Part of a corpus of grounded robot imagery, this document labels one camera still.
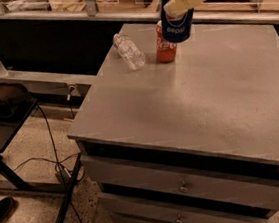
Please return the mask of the clear plastic bottle lying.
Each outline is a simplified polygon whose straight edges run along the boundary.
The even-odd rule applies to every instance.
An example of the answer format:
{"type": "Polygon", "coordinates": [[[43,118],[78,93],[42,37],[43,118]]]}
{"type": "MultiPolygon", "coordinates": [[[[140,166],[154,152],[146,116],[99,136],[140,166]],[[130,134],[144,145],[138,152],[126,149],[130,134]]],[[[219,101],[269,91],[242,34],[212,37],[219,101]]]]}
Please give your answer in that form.
{"type": "Polygon", "coordinates": [[[120,54],[129,69],[133,71],[143,69],[146,63],[145,55],[128,35],[117,33],[113,37],[113,42],[115,50],[120,54]]]}

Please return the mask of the black shoe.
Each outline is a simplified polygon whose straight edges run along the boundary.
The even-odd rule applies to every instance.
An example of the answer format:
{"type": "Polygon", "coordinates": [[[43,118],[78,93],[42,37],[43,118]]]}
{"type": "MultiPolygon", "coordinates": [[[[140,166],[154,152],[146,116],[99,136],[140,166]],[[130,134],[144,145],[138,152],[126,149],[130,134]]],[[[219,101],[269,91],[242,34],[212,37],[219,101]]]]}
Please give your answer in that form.
{"type": "Polygon", "coordinates": [[[12,197],[5,197],[0,201],[0,221],[2,221],[12,211],[14,206],[14,199],[12,197]]]}

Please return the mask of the grey ledge shelf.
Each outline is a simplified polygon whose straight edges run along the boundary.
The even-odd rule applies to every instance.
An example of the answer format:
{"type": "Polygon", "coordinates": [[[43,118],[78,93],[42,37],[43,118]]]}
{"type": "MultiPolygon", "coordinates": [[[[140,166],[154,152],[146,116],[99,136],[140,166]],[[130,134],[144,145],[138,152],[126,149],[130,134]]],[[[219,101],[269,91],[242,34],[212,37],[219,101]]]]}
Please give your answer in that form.
{"type": "Polygon", "coordinates": [[[2,83],[19,83],[25,85],[27,90],[36,94],[62,95],[69,93],[70,86],[76,87],[72,92],[73,96],[85,95],[89,86],[96,80],[93,75],[80,74],[62,74],[62,73],[44,73],[44,72],[26,72],[9,71],[5,77],[0,76],[2,83]]]}

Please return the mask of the black bag on table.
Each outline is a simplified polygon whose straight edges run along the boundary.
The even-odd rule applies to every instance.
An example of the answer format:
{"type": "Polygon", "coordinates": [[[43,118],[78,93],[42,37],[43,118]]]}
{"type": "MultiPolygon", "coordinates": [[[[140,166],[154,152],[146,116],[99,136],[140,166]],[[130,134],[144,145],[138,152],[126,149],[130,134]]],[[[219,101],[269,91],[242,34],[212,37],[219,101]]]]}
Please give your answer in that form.
{"type": "Polygon", "coordinates": [[[31,98],[31,93],[19,83],[0,83],[0,120],[12,120],[31,98]]]}

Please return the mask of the blue pepsi can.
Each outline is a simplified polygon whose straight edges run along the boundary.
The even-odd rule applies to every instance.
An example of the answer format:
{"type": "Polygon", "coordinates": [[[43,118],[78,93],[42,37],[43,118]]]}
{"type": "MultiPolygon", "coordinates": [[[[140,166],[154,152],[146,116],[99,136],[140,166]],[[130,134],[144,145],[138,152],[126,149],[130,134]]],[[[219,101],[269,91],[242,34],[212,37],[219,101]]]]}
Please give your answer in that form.
{"type": "MultiPolygon", "coordinates": [[[[164,7],[169,0],[161,0],[164,7]]],[[[194,11],[188,10],[183,16],[173,18],[161,8],[161,22],[162,22],[162,35],[165,40],[173,43],[180,43],[186,41],[191,34],[192,17],[194,11]]]]}

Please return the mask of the red coke can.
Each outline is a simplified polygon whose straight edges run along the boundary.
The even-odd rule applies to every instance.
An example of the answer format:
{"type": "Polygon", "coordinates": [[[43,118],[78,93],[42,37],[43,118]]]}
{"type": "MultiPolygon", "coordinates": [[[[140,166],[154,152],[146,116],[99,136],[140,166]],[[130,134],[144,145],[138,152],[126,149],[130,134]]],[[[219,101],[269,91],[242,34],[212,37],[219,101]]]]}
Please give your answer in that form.
{"type": "Polygon", "coordinates": [[[168,42],[163,38],[162,22],[158,21],[156,25],[156,58],[161,63],[171,63],[176,58],[177,44],[168,42]]]}

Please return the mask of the top grey drawer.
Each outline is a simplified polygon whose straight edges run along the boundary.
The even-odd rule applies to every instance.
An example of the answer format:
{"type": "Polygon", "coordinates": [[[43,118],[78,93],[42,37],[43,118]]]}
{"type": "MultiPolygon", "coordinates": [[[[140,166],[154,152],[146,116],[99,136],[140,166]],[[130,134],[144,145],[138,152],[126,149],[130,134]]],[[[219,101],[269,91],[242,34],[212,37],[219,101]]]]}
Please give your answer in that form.
{"type": "Polygon", "coordinates": [[[80,159],[87,174],[97,183],[279,210],[278,180],[117,158],[83,155],[80,159]]]}

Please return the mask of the middle grey drawer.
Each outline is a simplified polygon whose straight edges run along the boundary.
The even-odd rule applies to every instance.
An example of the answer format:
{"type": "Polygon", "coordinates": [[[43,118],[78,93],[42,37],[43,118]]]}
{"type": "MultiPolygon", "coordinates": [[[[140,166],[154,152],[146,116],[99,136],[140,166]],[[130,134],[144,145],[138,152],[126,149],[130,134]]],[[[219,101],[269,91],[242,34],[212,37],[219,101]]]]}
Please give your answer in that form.
{"type": "Polygon", "coordinates": [[[166,202],[101,192],[98,200],[111,215],[123,214],[135,218],[157,220],[161,223],[271,223],[265,219],[254,219],[244,215],[195,209],[166,202]]]}

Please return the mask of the grey drawer cabinet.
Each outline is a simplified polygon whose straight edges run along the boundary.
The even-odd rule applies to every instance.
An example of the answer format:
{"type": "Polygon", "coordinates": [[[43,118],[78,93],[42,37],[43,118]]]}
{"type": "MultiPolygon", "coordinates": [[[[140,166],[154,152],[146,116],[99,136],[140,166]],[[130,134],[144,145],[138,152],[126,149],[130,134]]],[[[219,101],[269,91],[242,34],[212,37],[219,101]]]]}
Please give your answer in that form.
{"type": "MultiPolygon", "coordinates": [[[[69,136],[81,156],[279,181],[279,36],[272,26],[200,25],[176,59],[156,58],[156,31],[126,24],[144,52],[129,70],[105,58],[69,136]]],[[[98,183],[100,192],[265,219],[271,210],[98,183]]]]}

